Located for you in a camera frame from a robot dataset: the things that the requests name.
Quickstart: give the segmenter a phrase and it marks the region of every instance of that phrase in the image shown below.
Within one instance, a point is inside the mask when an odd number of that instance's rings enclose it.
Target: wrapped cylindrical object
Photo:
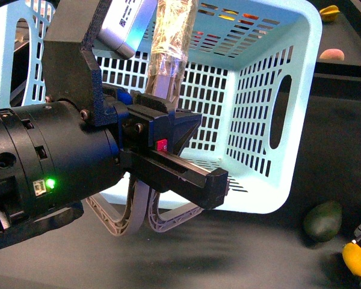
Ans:
[[[197,7],[198,0],[158,1],[146,92],[176,105]]]

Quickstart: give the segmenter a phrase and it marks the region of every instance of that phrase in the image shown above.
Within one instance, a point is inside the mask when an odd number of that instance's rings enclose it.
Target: avocado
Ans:
[[[314,241],[326,242],[338,234],[341,222],[341,205],[335,201],[329,201],[309,211],[303,221],[303,229]]]

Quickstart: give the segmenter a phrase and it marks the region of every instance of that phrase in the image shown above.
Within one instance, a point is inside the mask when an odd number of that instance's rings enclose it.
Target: light blue basket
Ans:
[[[155,19],[134,59],[98,57],[104,82],[144,91],[154,26]],[[179,106],[203,113],[203,123],[182,157],[229,171],[229,195],[219,209],[269,213],[284,204],[321,31],[317,10],[302,0],[200,1]],[[282,136],[271,146],[279,87],[289,77]],[[122,204],[126,192],[122,181],[103,195]],[[161,206],[185,202],[168,192]]]

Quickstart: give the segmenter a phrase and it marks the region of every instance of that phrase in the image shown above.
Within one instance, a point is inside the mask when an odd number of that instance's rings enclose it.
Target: plastic wrap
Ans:
[[[149,76],[184,77],[198,0],[159,0]]]

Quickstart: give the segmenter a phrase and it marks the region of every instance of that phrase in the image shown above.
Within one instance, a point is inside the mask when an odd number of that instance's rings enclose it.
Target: green led light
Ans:
[[[54,179],[47,179],[46,186],[51,190],[55,188],[56,181]]]

